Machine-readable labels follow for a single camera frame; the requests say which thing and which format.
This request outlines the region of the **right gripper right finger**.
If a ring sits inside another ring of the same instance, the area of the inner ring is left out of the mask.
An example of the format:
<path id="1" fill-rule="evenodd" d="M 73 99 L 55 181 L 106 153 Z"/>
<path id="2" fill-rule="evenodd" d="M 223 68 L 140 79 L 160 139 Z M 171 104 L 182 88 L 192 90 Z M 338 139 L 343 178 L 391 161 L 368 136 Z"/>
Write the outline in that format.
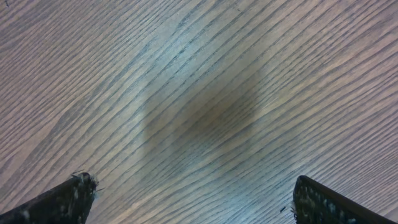
<path id="1" fill-rule="evenodd" d="M 397 224 L 306 175 L 296 180 L 293 204 L 297 224 Z"/>

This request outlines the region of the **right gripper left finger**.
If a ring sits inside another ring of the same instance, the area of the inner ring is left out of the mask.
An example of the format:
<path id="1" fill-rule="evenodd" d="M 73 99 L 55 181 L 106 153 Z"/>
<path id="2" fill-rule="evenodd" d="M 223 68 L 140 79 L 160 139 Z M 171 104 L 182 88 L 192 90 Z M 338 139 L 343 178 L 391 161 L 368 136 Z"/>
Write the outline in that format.
<path id="1" fill-rule="evenodd" d="M 1 224 L 85 224 L 96 198 L 96 177 L 82 172 L 1 214 Z"/>

